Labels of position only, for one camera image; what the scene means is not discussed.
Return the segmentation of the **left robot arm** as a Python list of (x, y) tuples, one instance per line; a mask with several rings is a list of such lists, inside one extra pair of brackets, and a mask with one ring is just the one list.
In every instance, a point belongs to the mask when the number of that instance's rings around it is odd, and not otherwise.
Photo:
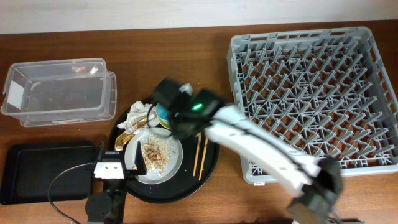
[(101, 143), (86, 166), (93, 177), (103, 183), (102, 191), (89, 196), (86, 202), (88, 223), (123, 222), (127, 184), (137, 182), (140, 175), (147, 173), (140, 143), (136, 146), (131, 169), (126, 167), (124, 156), (125, 153), (121, 151), (105, 151), (104, 144)]

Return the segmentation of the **yellow bowl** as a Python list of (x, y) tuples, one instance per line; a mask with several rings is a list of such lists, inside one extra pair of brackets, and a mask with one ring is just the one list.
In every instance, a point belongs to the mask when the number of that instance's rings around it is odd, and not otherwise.
[(166, 129), (171, 129), (169, 121), (167, 119), (163, 119), (160, 116), (157, 116), (159, 123)]

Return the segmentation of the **wooden chopstick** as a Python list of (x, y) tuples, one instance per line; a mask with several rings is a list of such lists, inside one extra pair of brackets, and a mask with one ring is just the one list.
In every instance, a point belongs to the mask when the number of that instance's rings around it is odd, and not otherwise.
[(207, 147), (208, 147), (208, 138), (206, 137), (205, 138), (204, 147), (203, 147), (203, 154), (202, 154), (202, 158), (201, 158), (201, 165), (200, 165), (200, 172), (199, 172), (198, 180), (201, 180), (201, 178), (202, 178), (202, 173), (203, 173), (203, 167), (204, 167), (204, 163), (205, 163)]
[(193, 164), (193, 177), (196, 176), (197, 164), (198, 164), (198, 156), (200, 151), (200, 144), (201, 144), (201, 133), (197, 134), (197, 146), (195, 151), (195, 159)]

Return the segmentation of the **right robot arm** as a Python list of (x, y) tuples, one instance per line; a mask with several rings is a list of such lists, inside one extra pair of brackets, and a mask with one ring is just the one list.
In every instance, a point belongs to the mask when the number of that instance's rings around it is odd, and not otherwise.
[(294, 221), (340, 223), (335, 203), (343, 191), (343, 180), (334, 158), (316, 158), (284, 143), (210, 90), (192, 94), (165, 78), (152, 97), (169, 112), (173, 138), (202, 133), (275, 177), (293, 197), (287, 211)]

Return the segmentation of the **food scraps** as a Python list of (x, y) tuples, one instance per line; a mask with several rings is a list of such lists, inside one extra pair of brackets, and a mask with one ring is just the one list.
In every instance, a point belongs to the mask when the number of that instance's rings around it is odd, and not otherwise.
[(169, 142), (166, 139), (150, 135), (142, 148), (142, 155), (147, 170), (164, 173), (169, 164)]

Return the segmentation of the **grey plate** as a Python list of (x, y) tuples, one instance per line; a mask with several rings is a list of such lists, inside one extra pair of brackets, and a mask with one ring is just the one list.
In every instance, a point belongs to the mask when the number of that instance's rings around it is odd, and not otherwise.
[(160, 184), (169, 180), (179, 170), (183, 161), (183, 147), (181, 142), (171, 137), (170, 134), (171, 132), (165, 128), (158, 128), (158, 127), (146, 128), (138, 132), (127, 144), (125, 149), (124, 160), (127, 169), (133, 169), (134, 158), (136, 155), (136, 146), (138, 141), (141, 142), (141, 149), (143, 148), (146, 139), (150, 135), (166, 139), (169, 142), (169, 150), (170, 150), (169, 164), (166, 166), (165, 172), (160, 174), (157, 172), (147, 170), (146, 175), (140, 175), (138, 177), (138, 181), (140, 183), (149, 184), (149, 185)]

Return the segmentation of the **light blue cup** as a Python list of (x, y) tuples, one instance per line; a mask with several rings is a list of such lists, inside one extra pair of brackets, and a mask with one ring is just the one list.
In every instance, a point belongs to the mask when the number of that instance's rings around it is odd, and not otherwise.
[(169, 111), (161, 103), (157, 103), (157, 105), (155, 107), (155, 112), (156, 112), (157, 118), (159, 120), (161, 120), (164, 123), (168, 123), (169, 122), (168, 121)]

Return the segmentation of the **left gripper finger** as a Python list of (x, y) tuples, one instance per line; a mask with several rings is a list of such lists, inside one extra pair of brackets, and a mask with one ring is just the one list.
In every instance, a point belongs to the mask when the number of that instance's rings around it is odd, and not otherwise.
[(101, 141), (99, 147), (95, 151), (95, 162), (101, 162), (104, 154), (104, 142)]
[(136, 146), (136, 155), (134, 158), (133, 170), (136, 172), (137, 175), (146, 175), (147, 174), (147, 167), (146, 167), (144, 157), (142, 155), (140, 141), (137, 142), (137, 146)]

